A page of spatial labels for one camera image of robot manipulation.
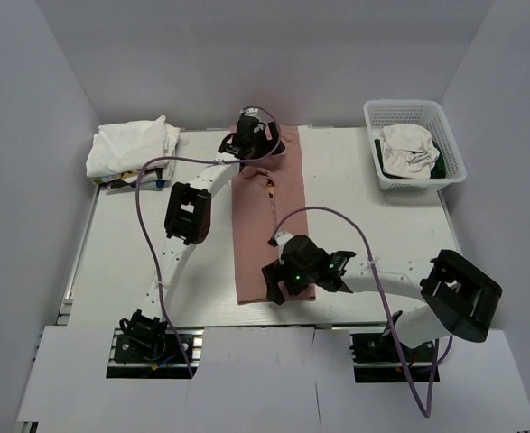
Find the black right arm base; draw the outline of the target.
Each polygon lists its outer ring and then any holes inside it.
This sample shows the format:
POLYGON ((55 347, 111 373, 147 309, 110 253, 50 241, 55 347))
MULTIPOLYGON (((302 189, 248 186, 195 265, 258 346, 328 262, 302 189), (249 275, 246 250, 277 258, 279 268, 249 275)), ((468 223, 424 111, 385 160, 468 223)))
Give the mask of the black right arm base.
MULTIPOLYGON (((384 323, 346 327, 355 383, 407 383, 392 337, 382 338, 384 329, 384 323)), ((428 382, 435 355, 434 342, 427 341, 415 349, 401 347, 413 381, 428 382)))

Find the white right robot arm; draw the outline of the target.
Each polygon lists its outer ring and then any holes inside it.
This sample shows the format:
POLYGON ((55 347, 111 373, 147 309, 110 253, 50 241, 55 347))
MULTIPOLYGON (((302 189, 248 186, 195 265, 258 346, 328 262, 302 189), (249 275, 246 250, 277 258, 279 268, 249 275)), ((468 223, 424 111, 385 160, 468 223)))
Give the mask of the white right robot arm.
POLYGON ((459 253, 442 249, 429 262, 381 262, 352 251, 328 253, 306 235, 282 232, 271 240, 278 257, 262 269, 267 300, 281 305, 318 287, 331 293, 384 292, 420 301, 393 314, 385 352, 405 359, 428 341, 456 336, 483 343, 503 295, 501 286, 459 253))

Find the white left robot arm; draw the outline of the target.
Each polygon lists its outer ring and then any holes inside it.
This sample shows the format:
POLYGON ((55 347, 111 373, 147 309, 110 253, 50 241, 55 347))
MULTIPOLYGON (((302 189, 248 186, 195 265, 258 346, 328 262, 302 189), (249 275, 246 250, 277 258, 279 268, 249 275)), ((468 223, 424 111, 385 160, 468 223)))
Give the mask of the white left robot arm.
POLYGON ((223 138, 216 156, 210 161, 198 161, 206 168, 189 182, 172 184, 164 218, 166 242, 162 255, 153 248, 142 209, 136 208, 153 257, 154 274, 141 308, 131 318, 121 320, 120 328, 130 345, 145 359, 161 357, 166 349, 166 329, 175 329, 168 318, 166 302, 191 254, 209 234, 212 199, 245 166, 284 152, 280 127, 273 118, 268 123, 263 121, 263 112, 257 106, 244 108, 236 130, 223 138))

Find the pink t shirt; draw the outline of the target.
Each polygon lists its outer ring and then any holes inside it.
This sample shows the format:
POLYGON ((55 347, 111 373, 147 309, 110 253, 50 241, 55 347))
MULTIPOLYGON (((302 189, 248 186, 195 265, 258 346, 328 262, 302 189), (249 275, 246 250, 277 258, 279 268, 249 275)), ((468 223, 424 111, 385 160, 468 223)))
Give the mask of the pink t shirt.
POLYGON ((266 301, 262 268, 278 258, 268 241, 278 222, 305 206, 302 148, 296 126, 281 127, 283 153, 247 166, 232 180, 237 302, 266 301))

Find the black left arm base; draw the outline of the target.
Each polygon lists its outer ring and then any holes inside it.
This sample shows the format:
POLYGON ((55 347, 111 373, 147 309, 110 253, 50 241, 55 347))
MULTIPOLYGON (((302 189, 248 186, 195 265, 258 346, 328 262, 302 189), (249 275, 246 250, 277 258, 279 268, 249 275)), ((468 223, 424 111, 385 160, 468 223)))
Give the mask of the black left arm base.
POLYGON ((201 347, 201 331, 175 335, 166 322, 138 310, 114 331, 106 377, 189 380, 199 366, 201 347))

